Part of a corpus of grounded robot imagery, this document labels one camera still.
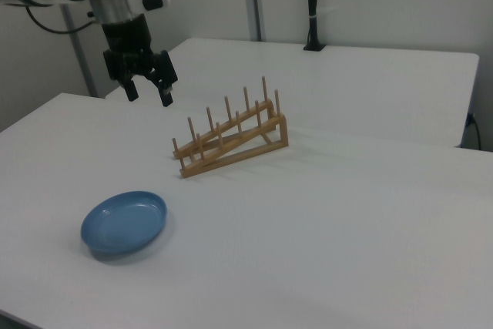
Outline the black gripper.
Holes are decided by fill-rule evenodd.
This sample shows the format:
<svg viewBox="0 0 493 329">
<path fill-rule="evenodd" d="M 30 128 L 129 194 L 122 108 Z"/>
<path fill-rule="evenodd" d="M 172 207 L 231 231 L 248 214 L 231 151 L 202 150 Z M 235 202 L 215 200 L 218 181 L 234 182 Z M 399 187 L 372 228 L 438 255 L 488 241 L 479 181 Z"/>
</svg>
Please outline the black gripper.
<svg viewBox="0 0 493 329">
<path fill-rule="evenodd" d="M 102 29 L 109 45 L 103 53 L 109 77 L 119 82 L 127 99 L 133 102 L 139 98 L 133 76 L 150 73 L 162 105 L 170 106 L 173 83 L 178 77 L 167 51 L 153 54 L 146 17 L 139 15 L 126 22 L 103 24 Z"/>
</svg>

